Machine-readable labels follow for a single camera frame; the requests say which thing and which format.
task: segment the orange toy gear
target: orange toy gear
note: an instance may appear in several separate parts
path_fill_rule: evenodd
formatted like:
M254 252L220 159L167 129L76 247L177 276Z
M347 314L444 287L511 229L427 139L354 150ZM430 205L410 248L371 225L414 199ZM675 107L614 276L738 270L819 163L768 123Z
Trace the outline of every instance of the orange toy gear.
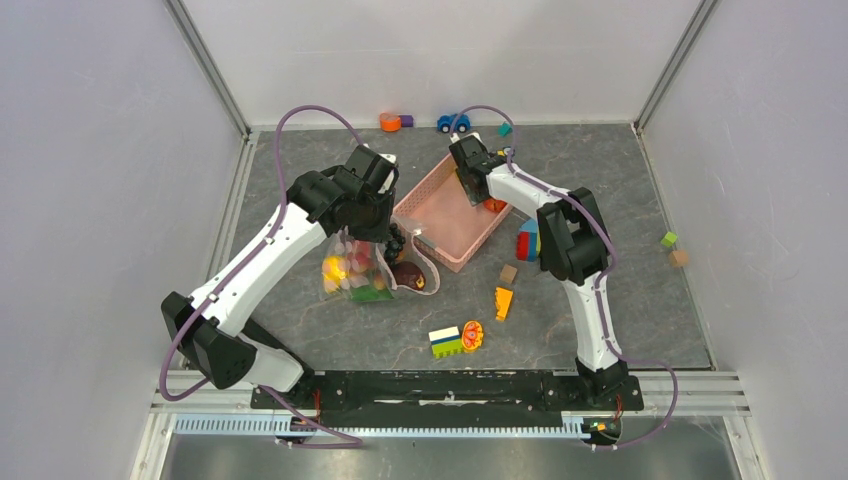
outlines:
M462 350L471 353L483 345L483 325L471 320L462 327Z

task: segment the blue toy car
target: blue toy car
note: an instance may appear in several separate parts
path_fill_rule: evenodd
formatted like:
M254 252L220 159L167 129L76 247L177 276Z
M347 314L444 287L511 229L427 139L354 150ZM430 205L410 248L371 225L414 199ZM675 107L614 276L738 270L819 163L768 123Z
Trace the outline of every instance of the blue toy car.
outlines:
M455 113L453 115L442 115L439 117L439 121L436 122L436 129L442 133L448 133L450 131L450 124L453 123L454 118L456 118ZM465 133L471 130L471 120L468 119L468 115L459 117L455 128L459 133Z

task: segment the brown toy block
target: brown toy block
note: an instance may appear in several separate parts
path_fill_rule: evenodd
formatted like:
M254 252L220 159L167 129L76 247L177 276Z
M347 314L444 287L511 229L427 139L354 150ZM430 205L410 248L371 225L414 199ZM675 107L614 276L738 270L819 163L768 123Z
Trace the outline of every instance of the brown toy block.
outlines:
M672 267L685 267L689 265L689 255L686 253L686 250L675 250L668 254L668 261Z
M515 281L515 275L518 273L518 269L513 267L512 265L504 265L503 270L501 270L501 281L512 285L512 282Z

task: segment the clear plastic bag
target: clear plastic bag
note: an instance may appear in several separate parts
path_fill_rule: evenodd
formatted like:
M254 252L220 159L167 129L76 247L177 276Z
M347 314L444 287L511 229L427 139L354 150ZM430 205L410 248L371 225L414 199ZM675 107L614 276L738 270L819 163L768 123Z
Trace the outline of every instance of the clear plastic bag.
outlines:
M344 295L354 302L374 302L410 293L432 295L439 290L436 266L418 251L413 242L413 238L422 232L421 225L399 217L392 217L392 223L397 228L395 234L403 238L393 239L402 244L402 250L396 259L388 261L387 244L355 240L346 231L330 238L327 255L321 265L325 293Z

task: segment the orange toy block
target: orange toy block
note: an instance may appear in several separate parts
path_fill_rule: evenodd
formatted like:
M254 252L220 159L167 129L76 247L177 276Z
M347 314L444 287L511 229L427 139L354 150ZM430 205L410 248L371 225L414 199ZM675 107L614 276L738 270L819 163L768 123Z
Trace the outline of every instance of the orange toy block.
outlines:
M512 303L512 290L497 287L495 288L495 309L497 313L495 318L501 322L506 320L506 314L509 312L509 305Z

